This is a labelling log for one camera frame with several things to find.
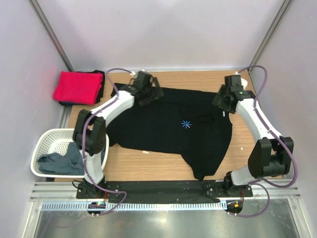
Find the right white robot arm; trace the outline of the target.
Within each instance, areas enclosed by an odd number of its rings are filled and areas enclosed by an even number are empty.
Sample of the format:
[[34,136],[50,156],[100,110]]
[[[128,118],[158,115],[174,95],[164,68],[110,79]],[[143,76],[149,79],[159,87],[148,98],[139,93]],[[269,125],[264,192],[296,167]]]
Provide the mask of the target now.
[[239,74],[226,76],[213,105],[224,112],[238,114],[247,125],[255,145],[247,165],[224,177],[223,190],[235,196],[252,182],[289,173],[294,142],[278,132],[262,112],[254,93],[246,90]]

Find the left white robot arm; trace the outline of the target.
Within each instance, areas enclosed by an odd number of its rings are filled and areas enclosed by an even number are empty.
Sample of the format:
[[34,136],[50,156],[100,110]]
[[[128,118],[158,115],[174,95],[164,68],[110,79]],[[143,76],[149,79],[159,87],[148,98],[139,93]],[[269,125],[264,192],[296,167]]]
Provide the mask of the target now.
[[78,199],[101,198],[107,192],[102,167],[109,148],[107,126],[134,104],[145,106],[164,95],[158,79],[149,72],[131,71],[130,75],[128,84],[120,88],[113,86],[115,95],[107,102],[78,114],[73,141],[79,147],[84,165],[84,177],[77,187]]

